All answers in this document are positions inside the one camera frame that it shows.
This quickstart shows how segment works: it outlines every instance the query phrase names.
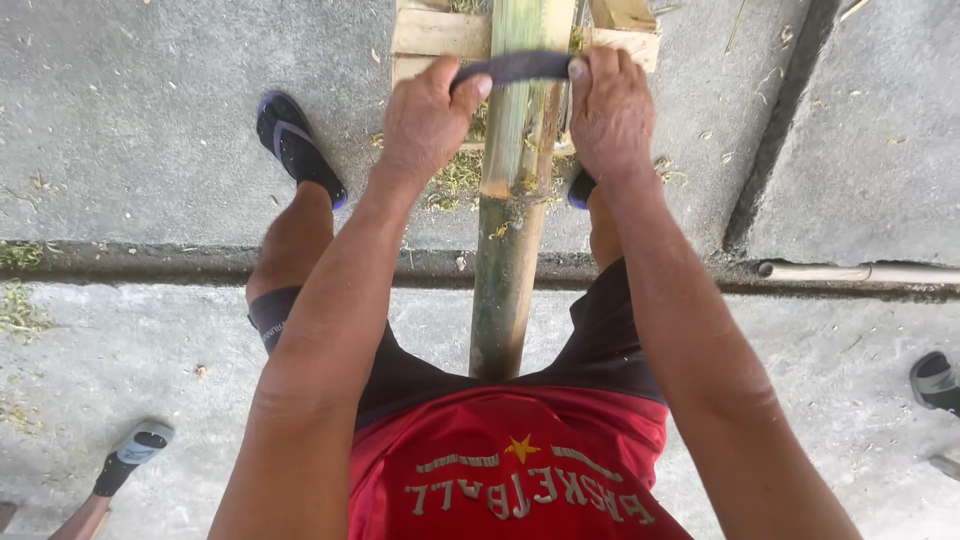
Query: person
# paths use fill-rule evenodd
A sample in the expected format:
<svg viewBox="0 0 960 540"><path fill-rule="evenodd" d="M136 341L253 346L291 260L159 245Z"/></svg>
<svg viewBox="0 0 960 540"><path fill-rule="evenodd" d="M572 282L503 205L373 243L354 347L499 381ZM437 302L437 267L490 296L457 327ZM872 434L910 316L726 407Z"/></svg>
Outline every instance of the person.
<svg viewBox="0 0 960 540"><path fill-rule="evenodd" d="M104 468L93 484L93 493L86 498L50 540L90 540L107 517L110 501L137 467L156 457L174 439L174 431L159 422L146 421L104 460Z"/></svg>
<svg viewBox="0 0 960 540"><path fill-rule="evenodd" d="M488 383L400 349L387 309L404 227L491 90L479 75L451 94L458 69L442 58L396 87L336 236L346 193L306 118L282 94L262 105L260 139L298 188L247 285L269 359L209 538L688 538L650 494L667 405L728 538L859 538L667 210L653 99L625 51L569 66L588 172L570 197L587 194L601 274L556 361Z"/></svg>

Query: metal pipe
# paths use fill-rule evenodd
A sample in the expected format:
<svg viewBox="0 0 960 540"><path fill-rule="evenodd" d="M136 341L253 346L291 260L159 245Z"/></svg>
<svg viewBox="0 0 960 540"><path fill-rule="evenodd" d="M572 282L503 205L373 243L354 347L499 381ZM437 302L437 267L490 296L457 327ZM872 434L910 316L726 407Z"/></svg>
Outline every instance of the metal pipe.
<svg viewBox="0 0 960 540"><path fill-rule="evenodd" d="M859 266L762 262L758 274L771 282L887 282L960 284L960 268L910 262L870 262Z"/></svg>

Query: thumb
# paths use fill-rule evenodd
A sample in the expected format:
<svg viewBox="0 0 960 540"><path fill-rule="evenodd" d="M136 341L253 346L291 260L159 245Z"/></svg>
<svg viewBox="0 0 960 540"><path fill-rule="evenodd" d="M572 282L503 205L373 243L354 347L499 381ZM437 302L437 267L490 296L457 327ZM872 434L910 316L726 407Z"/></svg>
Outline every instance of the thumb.
<svg viewBox="0 0 960 540"><path fill-rule="evenodd" d="M490 95L491 88L493 79L490 75L484 73L470 77L453 89L450 108L465 118L470 118L477 107L480 107L480 102Z"/></svg>
<svg viewBox="0 0 960 540"><path fill-rule="evenodd" d="M570 87L573 94L573 116L580 116L587 108L587 96L593 87L593 75L590 65L583 58L577 57L566 67L570 74Z"/></svg>

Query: hand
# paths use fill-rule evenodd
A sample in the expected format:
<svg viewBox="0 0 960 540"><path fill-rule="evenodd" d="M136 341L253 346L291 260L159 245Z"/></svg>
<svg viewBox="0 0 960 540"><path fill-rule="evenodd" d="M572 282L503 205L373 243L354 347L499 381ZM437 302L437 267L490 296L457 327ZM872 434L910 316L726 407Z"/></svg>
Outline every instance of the hand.
<svg viewBox="0 0 960 540"><path fill-rule="evenodd" d="M569 66L570 135L596 182L647 176L657 114L643 68L624 50L588 49Z"/></svg>
<svg viewBox="0 0 960 540"><path fill-rule="evenodd" d="M457 153L473 112L493 86L489 75L477 75L451 95L450 83L459 70L456 59L442 57L416 79L394 88L384 119L383 154L374 166L383 174L375 176L410 185L419 195Z"/></svg>

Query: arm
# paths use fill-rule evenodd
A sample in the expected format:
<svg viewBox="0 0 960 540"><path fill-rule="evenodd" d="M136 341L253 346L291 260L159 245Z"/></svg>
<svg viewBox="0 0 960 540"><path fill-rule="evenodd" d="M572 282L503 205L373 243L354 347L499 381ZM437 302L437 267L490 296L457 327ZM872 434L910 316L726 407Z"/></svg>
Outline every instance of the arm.
<svg viewBox="0 0 960 540"><path fill-rule="evenodd" d="M385 150L353 215L303 286L253 396L209 538L346 538L349 455L360 395L390 303L410 210L490 91L458 86L440 59L391 97Z"/></svg>
<svg viewBox="0 0 960 540"><path fill-rule="evenodd" d="M592 49L574 77L573 142L620 234L636 332L727 538L859 534L791 431L762 364L671 217L651 165L643 70Z"/></svg>

